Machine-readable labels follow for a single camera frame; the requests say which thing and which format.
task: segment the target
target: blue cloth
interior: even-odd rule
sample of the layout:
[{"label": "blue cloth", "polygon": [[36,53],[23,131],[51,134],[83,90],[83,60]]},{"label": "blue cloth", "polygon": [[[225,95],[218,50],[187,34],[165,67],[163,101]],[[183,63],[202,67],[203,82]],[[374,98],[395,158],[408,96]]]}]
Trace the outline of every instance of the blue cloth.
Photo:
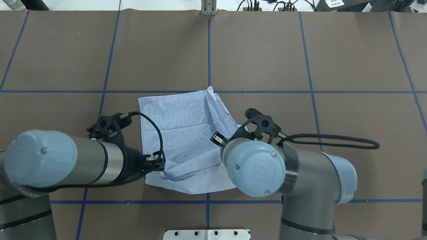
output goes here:
[{"label": "blue cloth", "polygon": [[[230,138],[238,128],[213,88],[186,94],[142,97],[140,111],[159,127],[166,157],[165,170],[147,175],[146,183],[188,194],[235,188],[210,141],[215,131]],[[141,118],[144,154],[159,150],[156,130]]]}]

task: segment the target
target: plastic bottle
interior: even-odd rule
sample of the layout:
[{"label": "plastic bottle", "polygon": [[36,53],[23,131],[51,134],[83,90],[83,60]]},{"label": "plastic bottle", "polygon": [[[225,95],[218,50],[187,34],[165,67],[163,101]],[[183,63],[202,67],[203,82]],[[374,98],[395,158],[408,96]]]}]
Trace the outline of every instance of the plastic bottle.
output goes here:
[{"label": "plastic bottle", "polygon": [[21,0],[3,0],[3,2],[12,10],[27,10]]}]

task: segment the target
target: label sticker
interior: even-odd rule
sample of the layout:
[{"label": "label sticker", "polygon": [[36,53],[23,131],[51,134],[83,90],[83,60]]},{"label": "label sticker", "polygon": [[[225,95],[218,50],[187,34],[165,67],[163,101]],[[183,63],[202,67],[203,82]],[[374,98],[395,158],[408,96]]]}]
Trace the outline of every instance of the label sticker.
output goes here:
[{"label": "label sticker", "polygon": [[326,4],[330,8],[335,8],[344,5],[342,0],[325,0]]}]

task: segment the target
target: white floor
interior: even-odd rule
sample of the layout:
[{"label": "white floor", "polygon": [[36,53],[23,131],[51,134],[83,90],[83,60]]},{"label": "white floor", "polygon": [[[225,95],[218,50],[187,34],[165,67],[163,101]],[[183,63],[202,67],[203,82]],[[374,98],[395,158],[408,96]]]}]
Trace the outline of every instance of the white floor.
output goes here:
[{"label": "white floor", "polygon": [[[217,0],[217,8],[236,11],[241,0]],[[44,0],[50,10],[67,11],[67,10],[118,10],[120,0]],[[269,4],[267,1],[260,1],[260,8],[263,11],[272,11],[276,4]],[[298,0],[295,7],[301,12],[312,12],[310,4],[305,0]],[[427,12],[427,5],[417,3],[417,0],[411,5],[412,9],[419,12]],[[137,9],[137,10],[189,10],[201,9],[201,0],[121,0],[120,9]],[[0,1],[0,10],[10,10],[10,8]]]}]

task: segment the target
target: white metal bracket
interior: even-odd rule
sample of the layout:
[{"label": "white metal bracket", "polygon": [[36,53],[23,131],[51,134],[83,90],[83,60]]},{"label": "white metal bracket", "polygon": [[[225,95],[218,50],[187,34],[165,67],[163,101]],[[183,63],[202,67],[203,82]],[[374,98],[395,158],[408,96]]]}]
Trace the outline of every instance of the white metal bracket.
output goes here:
[{"label": "white metal bracket", "polygon": [[216,15],[216,0],[202,0],[202,15]]},{"label": "white metal bracket", "polygon": [[250,240],[247,229],[168,230],[163,240]]}]

